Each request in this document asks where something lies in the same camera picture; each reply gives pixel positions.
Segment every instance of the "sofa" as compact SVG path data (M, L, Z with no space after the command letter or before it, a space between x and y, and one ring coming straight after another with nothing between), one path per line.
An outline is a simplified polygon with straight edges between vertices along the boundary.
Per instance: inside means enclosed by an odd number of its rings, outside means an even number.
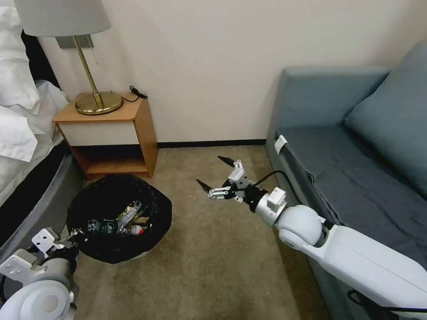
M279 136L287 143L277 153ZM387 68L291 67L280 77L266 141L291 205L302 203L427 269L427 44ZM309 259L331 319L398 319L347 298Z

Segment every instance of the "wooden nightstand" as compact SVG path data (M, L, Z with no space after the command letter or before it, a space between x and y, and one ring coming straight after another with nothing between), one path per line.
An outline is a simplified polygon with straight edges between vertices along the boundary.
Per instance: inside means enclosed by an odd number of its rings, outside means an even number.
M135 96L123 93L134 100ZM111 173L153 176L157 139L148 100L125 100L116 111L99 116L78 113L71 101L53 118L88 180Z

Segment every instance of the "white pillow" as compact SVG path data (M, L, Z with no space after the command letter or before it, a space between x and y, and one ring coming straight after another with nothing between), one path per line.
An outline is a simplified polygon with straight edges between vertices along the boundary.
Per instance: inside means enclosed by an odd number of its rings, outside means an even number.
M37 114L40 97L31 76L21 32L16 9L0 6L0 105L19 104Z
M8 109L27 118L28 125L35 135L45 134L53 142L56 131L52 117L63 109L68 101L64 93L48 81L37 80L36 87L40 95L40 108L37 115L31 114L18 104L10 106Z
M30 162L36 146L27 118L0 107L0 156Z

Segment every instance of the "black cable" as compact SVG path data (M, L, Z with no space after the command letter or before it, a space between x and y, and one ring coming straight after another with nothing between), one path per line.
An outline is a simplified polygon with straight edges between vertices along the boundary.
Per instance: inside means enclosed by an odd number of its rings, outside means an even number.
M126 99L126 98L125 98L125 97L123 97L123 96L122 96L122 98L123 98L123 99L125 99L125 100L126 100L126 101L128 101L128 102L135 102L136 100L138 100L138 99L139 99L139 97L137 97L135 100L128 100L128 99Z
M255 184L252 184L252 185L250 185L249 187L246 187L246 188L243 188L243 189L238 189L238 191L245 191L245 190L248 190L248 189L254 188L254 187L256 187L257 185L259 185L259 184L263 183L265 180L267 180L268 178L270 178L272 175L274 175L274 174L276 174L276 173L281 173L281 174L283 175L283 177L286 179L287 183L289 184L289 187L290 187L291 191L293 192L293 194L294 194L295 198L297 199L297 201L298 201L300 204L303 204L303 202L301 201L301 199L299 199L298 194L296 193L296 191L295 191L295 189L294 189L294 187L293 187L292 183L290 182L288 175L287 175L285 172L283 172L282 170L275 170L275 171L272 171L272 172L270 172L268 175L266 175L265 177L263 177L261 180L259 180L258 182L256 182Z
M350 290L347 292L347 297L350 299L351 302L357 304L361 307L367 307L366 304L360 302L359 300L353 298L354 294L361 294L356 290ZM427 309L425 308L400 308L400 307L382 307L382 306L375 306L375 308L379 310L384 311L394 311L394 312L419 312L419 313L427 313Z
M2 304L5 304L7 299L4 295L4 283L6 282L6 276L3 276L0 281L0 301Z
M126 100L126 101L128 101L128 102L135 102L135 101L137 101L139 98L142 98L142 99L148 99L148 96L146 96L145 94L140 93L140 92L138 91L138 89L136 89L134 86L129 86L129 90L130 90L134 95L136 95L136 96L137 96L137 98L136 98L135 100L129 100L129 99L126 99L125 97L123 97L123 96L122 96L122 98L123 98L123 99L125 99L125 100Z
M37 248L37 246L35 244L32 244L31 247L28 247L27 251L29 253L37 253L37 252L39 252L39 249Z

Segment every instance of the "sofa armrest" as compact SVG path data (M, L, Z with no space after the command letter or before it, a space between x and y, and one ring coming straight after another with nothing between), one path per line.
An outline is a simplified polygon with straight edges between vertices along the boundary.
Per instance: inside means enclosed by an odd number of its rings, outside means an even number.
M383 67L291 67L279 80L269 134L279 127L337 125L371 95Z

